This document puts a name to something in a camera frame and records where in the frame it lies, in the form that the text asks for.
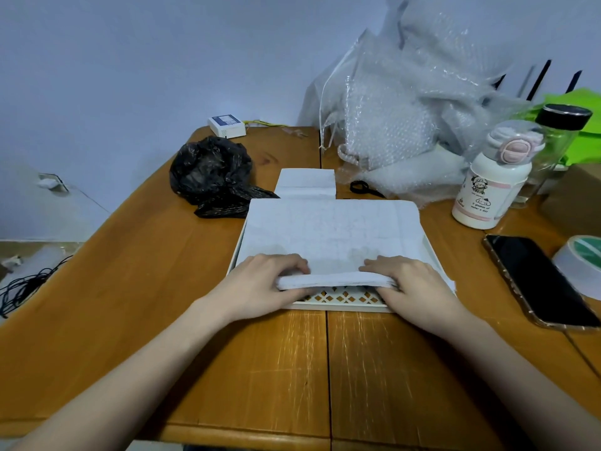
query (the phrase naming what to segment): tape roll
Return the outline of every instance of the tape roll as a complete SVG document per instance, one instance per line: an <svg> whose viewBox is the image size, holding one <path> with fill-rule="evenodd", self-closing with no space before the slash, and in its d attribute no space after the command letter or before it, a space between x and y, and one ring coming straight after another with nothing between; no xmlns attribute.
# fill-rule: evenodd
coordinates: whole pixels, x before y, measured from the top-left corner
<svg viewBox="0 0 601 451"><path fill-rule="evenodd" d="M601 301L601 237L570 237L553 263L580 294Z"/></svg>

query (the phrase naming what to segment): black lid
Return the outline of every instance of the black lid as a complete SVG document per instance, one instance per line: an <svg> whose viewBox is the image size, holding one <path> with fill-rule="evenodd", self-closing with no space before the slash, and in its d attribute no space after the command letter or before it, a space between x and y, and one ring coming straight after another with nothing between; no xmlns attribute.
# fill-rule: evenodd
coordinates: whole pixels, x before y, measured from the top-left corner
<svg viewBox="0 0 601 451"><path fill-rule="evenodd" d="M544 105L535 122L557 130L580 131L593 113L584 107L570 105Z"/></svg>

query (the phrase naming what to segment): yellow cable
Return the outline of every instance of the yellow cable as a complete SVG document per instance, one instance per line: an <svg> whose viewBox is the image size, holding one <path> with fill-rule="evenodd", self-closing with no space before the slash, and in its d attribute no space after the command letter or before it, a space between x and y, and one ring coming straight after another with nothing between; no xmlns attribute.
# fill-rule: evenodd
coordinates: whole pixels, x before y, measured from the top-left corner
<svg viewBox="0 0 601 451"><path fill-rule="evenodd" d="M242 123L244 123L244 125L246 125L248 123L256 123L258 125L265 125L265 126L289 126L289 125L280 125L277 123L264 122L263 120L242 120Z"/></svg>

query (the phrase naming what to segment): stack of paper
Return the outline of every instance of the stack of paper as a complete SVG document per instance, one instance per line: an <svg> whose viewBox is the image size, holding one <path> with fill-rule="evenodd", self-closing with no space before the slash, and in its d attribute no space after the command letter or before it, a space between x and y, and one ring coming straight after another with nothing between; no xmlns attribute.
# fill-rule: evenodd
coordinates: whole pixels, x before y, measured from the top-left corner
<svg viewBox="0 0 601 451"><path fill-rule="evenodd" d="M254 199L236 265L259 253L298 253L310 275L281 277L280 289L390 286L383 275L358 272L365 258L402 255L430 263L451 288L409 201Z"/></svg>
<svg viewBox="0 0 601 451"><path fill-rule="evenodd" d="M280 171L275 187L280 198L336 199L333 169L287 168Z"/></svg>

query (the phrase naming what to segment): hand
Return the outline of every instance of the hand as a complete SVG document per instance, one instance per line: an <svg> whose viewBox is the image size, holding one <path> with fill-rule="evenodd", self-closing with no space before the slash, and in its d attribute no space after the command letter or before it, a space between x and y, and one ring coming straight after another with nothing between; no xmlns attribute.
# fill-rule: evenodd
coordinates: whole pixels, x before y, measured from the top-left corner
<svg viewBox="0 0 601 451"><path fill-rule="evenodd" d="M275 281L290 269L310 273L307 260L300 255L249 256L229 273L208 295L231 321L256 318L312 294L310 288L279 291Z"/></svg>
<svg viewBox="0 0 601 451"><path fill-rule="evenodd" d="M445 338L448 331L474 318L434 268L403 256L366 259L362 272L381 273L397 282L401 291L376 288L388 307L410 323Z"/></svg>

